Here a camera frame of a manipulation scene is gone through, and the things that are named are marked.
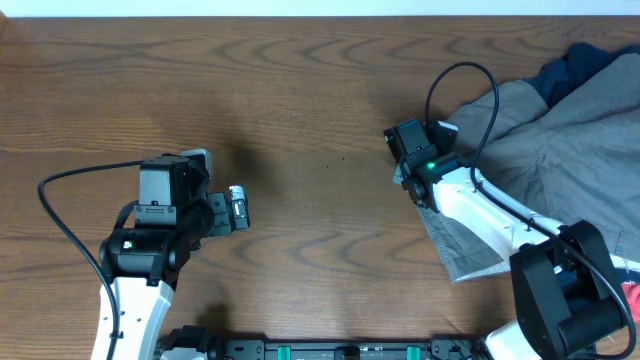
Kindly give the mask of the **grey shorts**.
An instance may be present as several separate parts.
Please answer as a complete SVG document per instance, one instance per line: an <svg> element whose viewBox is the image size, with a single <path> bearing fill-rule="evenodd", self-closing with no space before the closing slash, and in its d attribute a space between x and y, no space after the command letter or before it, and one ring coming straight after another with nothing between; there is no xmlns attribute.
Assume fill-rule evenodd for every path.
<svg viewBox="0 0 640 360"><path fill-rule="evenodd" d="M490 119L478 164L496 187L570 225L603 235L625 282L639 280L639 53L617 58L554 107L525 79L464 104L446 119L454 151L471 156Z"/></svg>

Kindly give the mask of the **navy blue shirt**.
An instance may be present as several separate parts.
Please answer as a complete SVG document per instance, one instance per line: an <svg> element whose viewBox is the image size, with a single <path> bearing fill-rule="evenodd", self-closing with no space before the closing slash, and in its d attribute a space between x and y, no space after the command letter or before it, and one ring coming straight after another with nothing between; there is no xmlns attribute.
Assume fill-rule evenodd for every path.
<svg viewBox="0 0 640 360"><path fill-rule="evenodd" d="M552 108L620 56L638 53L638 44L606 51L589 43L576 43L564 55L545 64L536 76L525 79L525 82Z"/></svg>

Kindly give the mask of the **red garment with white tag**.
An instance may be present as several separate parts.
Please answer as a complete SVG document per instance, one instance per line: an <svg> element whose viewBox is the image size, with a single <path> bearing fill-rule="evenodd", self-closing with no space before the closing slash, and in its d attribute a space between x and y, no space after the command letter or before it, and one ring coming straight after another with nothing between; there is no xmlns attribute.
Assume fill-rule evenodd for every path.
<svg viewBox="0 0 640 360"><path fill-rule="evenodd" d="M621 284L622 290L629 305L632 318L635 322L640 321L640 284L637 282L624 282Z"/></svg>

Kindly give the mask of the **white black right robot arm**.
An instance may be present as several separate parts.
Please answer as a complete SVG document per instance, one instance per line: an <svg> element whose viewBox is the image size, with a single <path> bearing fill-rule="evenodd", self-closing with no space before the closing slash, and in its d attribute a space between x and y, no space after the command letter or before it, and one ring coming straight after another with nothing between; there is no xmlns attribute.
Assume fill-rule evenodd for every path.
<svg viewBox="0 0 640 360"><path fill-rule="evenodd" d="M592 347L637 328L614 263L596 227L565 225L522 205L495 187L474 164L452 152L457 129L409 120L385 130L400 183L419 208L455 221L476 235L510 269L516 318L488 334L490 359L597 359Z"/></svg>

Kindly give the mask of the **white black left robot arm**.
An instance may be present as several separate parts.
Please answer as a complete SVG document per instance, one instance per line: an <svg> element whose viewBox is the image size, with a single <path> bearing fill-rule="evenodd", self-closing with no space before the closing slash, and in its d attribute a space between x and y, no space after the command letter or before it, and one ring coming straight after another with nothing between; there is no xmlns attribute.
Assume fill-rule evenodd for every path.
<svg viewBox="0 0 640 360"><path fill-rule="evenodd" d="M247 196L239 185L175 200L145 195L128 209L134 226L118 222L100 249L107 283L100 290L93 359L151 359L191 253L204 238L250 226Z"/></svg>

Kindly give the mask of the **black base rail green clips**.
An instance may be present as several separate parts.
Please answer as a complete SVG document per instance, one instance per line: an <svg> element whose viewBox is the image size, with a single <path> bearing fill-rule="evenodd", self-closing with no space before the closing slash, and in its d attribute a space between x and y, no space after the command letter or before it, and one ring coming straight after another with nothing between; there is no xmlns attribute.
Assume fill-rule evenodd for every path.
<svg viewBox="0 0 640 360"><path fill-rule="evenodd" d="M424 341L270 340L225 338L204 327L185 325L157 342L154 359L167 360L482 360L490 357L480 340Z"/></svg>

